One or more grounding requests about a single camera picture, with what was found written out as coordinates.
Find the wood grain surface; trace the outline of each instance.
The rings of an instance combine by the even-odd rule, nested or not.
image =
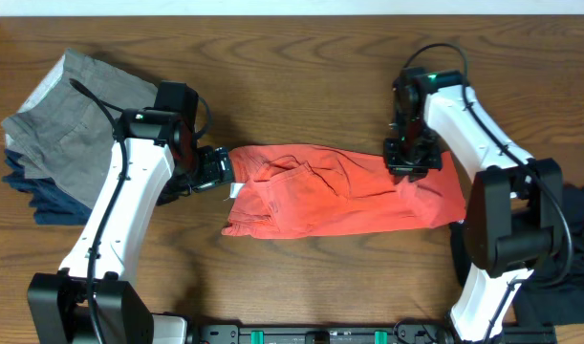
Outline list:
[[[584,184],[584,16],[0,18],[0,121],[72,47],[151,82],[188,83],[213,112],[205,144],[380,154],[391,82],[411,53],[436,41],[467,49],[483,106],[513,140]],[[460,67],[446,49],[418,63]],[[31,197],[1,183],[10,172],[3,135],[0,127],[0,343],[32,343],[32,275],[56,271],[81,228],[33,223]],[[220,234],[226,197],[222,188],[155,210],[137,284],[152,312],[382,324],[441,319],[460,295],[447,228],[231,238]],[[584,325],[557,331],[562,343],[584,343]]]

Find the white background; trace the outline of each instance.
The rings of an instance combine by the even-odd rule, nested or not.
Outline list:
[[[0,16],[349,14],[584,14],[584,0],[0,0]]]

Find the black fabric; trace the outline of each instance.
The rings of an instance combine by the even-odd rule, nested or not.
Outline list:
[[[555,286],[539,288],[536,280],[553,277],[559,267],[550,259],[523,284],[513,300],[520,326],[543,324],[567,325],[584,323],[584,187],[566,186],[563,190],[563,211],[573,236],[573,266],[564,281]],[[451,249],[461,285],[470,269],[465,253],[461,226],[451,226]]]
[[[5,163],[13,170],[3,177],[12,188],[32,193],[30,207],[36,208],[34,221],[38,225],[85,225],[92,209],[60,190],[53,179],[26,179],[24,167],[18,163],[21,154],[6,149]]]

